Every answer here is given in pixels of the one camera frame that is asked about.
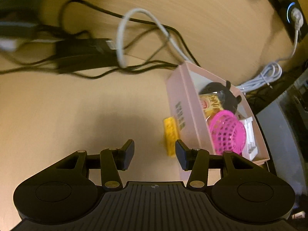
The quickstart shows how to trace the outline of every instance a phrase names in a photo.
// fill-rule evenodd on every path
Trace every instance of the pink mesh ball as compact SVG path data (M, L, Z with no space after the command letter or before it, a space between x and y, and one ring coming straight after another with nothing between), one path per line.
M246 130L232 112L218 112L211 120L209 128L217 155L222 155L226 150L242 153L246 143Z

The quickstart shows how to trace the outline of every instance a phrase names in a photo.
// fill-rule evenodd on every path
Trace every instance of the white cable connector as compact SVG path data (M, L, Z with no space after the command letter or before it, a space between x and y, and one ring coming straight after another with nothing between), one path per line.
M281 77L282 68L278 64L278 62L286 61L286 60L289 60L293 57L295 50L296 50L296 47L297 47L298 32L304 24L303 15L301 14L301 11L297 8L294 8L292 10L291 18L295 23L294 45L293 45L293 50L292 50L291 54L288 57L279 58L276 61L271 61L269 64L267 64L264 67L264 69L261 71L261 73L259 75L257 75L255 78L237 86L237 88L239 90L241 90L243 93L247 93L247 92L256 90L256 89L264 86L265 84L267 84L269 87L271 87L270 83L277 81Z
M143 14L147 15L148 17L150 17L154 21L154 23L158 26L158 28L163 32L163 34L166 37L169 37L169 33L165 29L165 27L149 11L147 11L145 9L142 9L142 8L134 8L134 9L128 11L123 16L123 19L121 20L121 22L120 22L120 24L118 26L118 31L117 31L116 41L115 41L116 42L116 55L117 55L117 59L118 59L120 67L122 67L122 68L126 68L127 67L127 63L125 61L124 52L123 52L124 31L125 31L127 22L129 21L131 16L133 14L135 14L135 13L143 13ZM192 62L192 60L190 60L190 58L188 58L182 52L182 50L178 47L178 45L176 44L175 40L172 37L170 37L170 43L173 45L173 47L176 49L176 51L180 54L180 56L183 59L185 59L186 61Z

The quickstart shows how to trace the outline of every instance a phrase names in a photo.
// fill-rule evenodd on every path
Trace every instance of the black stuffed toy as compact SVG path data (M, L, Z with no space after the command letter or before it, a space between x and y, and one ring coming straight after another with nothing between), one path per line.
M235 114L236 110L238 109L238 104L242 101L242 97L240 95L235 97L230 91L230 88L231 88L231 83L229 81L226 81L226 86L222 85L219 82L211 82L208 85L206 85L206 87L202 89L199 94L204 95L204 94L223 91L224 102L222 104L222 107Z

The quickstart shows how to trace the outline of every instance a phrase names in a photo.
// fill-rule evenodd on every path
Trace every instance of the power adapter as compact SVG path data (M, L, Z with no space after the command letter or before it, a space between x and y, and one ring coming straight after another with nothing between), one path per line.
M119 66L113 41L108 38L68 39L55 44L54 60L60 74Z

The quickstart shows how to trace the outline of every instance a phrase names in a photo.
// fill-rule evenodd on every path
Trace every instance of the blue led ring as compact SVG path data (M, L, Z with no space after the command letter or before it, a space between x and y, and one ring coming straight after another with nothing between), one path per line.
M287 9L287 20L288 20L288 23L290 23L290 19L289 19L289 10L290 10L290 7L292 7L293 5L295 5L295 2L291 3Z

